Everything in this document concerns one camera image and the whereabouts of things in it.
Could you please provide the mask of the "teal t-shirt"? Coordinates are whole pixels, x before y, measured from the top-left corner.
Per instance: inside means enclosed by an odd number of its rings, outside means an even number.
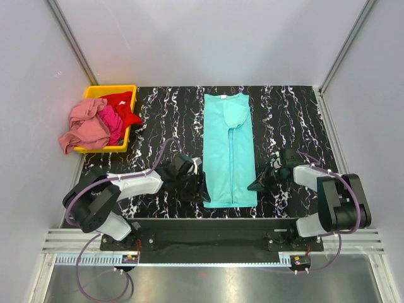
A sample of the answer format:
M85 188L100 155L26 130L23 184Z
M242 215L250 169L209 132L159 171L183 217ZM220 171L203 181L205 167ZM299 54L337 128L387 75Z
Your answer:
M203 172L206 208L247 208L258 203L247 189L256 179L249 96L204 95Z

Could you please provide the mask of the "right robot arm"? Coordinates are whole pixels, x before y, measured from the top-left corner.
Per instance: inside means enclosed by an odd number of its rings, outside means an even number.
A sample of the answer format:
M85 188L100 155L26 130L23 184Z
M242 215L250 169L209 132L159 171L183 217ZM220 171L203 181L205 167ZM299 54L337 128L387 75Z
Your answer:
M292 221L284 232L268 232L270 251L308 251L324 236L352 234L370 226L371 211L360 177L323 169L314 157L294 148L280 150L248 190L269 192L291 182L317 194L318 210Z

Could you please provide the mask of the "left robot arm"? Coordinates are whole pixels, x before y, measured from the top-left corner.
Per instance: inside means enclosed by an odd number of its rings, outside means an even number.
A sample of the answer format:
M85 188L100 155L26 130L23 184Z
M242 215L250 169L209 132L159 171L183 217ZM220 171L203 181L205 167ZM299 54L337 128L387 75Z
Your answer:
M65 195L62 204L68 219L82 232L98 232L107 249L128 251L146 242L147 232L114 213L119 201L145 194L173 192L182 201L211 201L200 158L183 153L172 161L134 174L92 172Z

